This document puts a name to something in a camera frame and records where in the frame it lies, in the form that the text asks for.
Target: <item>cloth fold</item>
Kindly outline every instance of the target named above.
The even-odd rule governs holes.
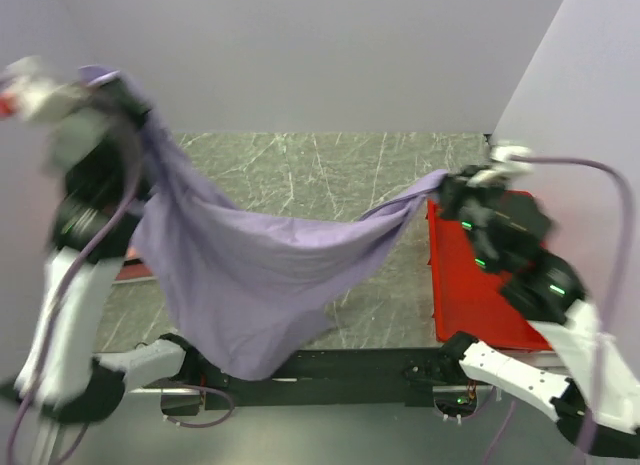
[[[80,70],[89,83],[118,73]],[[447,173],[428,174],[355,222],[277,217],[239,209],[194,169],[155,111],[141,139],[154,190],[132,246],[158,277],[180,334],[244,380],[268,378],[332,326],[325,305],[375,273]]]

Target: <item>red container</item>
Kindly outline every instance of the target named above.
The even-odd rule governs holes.
[[[437,339],[445,342],[464,331],[495,348],[550,350],[546,340],[498,293],[508,277],[482,272],[460,223],[440,219],[437,210],[436,203],[429,201]]]

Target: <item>red tray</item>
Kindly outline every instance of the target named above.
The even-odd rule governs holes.
[[[436,338],[445,342],[464,331],[495,348],[550,350],[546,340],[498,293],[505,277],[482,272],[460,223],[441,220],[437,210],[436,203],[429,201]]]

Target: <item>lavender towel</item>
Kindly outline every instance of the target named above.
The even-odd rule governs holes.
[[[86,82],[116,73],[80,72]],[[430,173],[353,223],[275,217],[239,209],[201,176],[157,114],[142,141],[155,187],[132,245],[182,336],[245,380],[269,377],[331,327],[327,302],[375,273],[447,173]]]

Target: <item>fabric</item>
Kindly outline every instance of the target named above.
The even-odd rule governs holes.
[[[113,72],[85,67],[81,76]],[[276,217],[234,205],[154,113],[142,141],[155,182],[132,246],[157,276],[180,334],[245,380],[268,378],[332,326],[325,305],[375,273],[447,173],[430,173],[356,222]]]

